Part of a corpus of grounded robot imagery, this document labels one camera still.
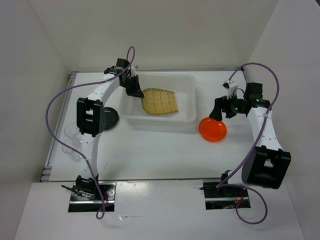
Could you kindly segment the orange plastic plate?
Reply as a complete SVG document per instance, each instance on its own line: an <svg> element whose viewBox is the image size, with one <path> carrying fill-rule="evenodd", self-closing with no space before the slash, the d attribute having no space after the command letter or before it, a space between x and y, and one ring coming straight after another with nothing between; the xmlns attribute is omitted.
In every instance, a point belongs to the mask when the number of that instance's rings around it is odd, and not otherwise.
<svg viewBox="0 0 320 240"><path fill-rule="evenodd" d="M199 122L198 131L208 142L220 142L227 136L225 123L210 117L205 117Z"/></svg>

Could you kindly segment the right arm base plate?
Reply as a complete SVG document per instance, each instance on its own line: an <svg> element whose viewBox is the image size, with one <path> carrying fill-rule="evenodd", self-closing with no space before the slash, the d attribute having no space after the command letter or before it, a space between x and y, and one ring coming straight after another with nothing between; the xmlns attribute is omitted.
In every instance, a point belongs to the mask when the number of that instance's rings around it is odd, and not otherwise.
<svg viewBox="0 0 320 240"><path fill-rule="evenodd" d="M227 210L239 208L251 208L249 194L241 187L221 187L217 188L217 180L204 181L199 188L204 195L206 210Z"/></svg>

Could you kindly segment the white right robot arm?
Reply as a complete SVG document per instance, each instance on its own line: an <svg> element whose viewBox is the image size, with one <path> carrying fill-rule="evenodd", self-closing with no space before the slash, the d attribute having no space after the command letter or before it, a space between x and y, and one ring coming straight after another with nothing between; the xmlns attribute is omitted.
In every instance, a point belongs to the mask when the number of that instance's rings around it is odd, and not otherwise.
<svg viewBox="0 0 320 240"><path fill-rule="evenodd" d="M247 83L243 98L237 97L238 84L226 81L223 87L227 95L214 100L209 117L222 121L222 113L230 119L244 114L251 125L255 146L249 151L241 169L241 179L246 185L278 189L291 163L291 154L284 151L275 133L272 122L271 103L263 99L261 83Z"/></svg>

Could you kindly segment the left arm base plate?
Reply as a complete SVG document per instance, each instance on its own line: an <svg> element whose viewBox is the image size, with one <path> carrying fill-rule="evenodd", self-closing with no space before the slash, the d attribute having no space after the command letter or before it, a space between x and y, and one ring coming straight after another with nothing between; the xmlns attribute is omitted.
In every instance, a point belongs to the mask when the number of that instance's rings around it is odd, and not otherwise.
<svg viewBox="0 0 320 240"><path fill-rule="evenodd" d="M115 182L99 182L99 188L101 190L103 198L97 192L95 195L91 193L84 193L80 191L75 193L73 190L70 194L70 200L68 205L69 213L87 213L97 212L103 207L103 201L105 204L106 212L114 212L115 210L115 198L116 198L116 186Z"/></svg>

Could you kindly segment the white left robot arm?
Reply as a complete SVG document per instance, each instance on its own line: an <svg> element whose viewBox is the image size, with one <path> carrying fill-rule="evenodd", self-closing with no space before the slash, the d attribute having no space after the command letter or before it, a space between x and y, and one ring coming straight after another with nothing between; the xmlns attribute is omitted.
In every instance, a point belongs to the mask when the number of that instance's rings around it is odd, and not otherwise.
<svg viewBox="0 0 320 240"><path fill-rule="evenodd" d="M86 165L78 174L75 189L88 200L94 200L100 193L98 184L98 144L107 127L105 104L111 94L123 87L130 97L144 98L135 67L123 58L117 59L116 65L108 67L99 84L87 97L80 97L76 102L76 125L82 138L81 156Z"/></svg>

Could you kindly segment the woven bamboo tray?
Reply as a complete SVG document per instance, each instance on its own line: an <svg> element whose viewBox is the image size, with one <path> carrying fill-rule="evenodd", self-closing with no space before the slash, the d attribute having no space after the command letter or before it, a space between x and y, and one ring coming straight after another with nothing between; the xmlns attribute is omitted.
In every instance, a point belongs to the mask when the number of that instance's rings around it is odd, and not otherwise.
<svg viewBox="0 0 320 240"><path fill-rule="evenodd" d="M160 88L145 88L141 99L142 109L152 116L162 116L178 113L175 92Z"/></svg>

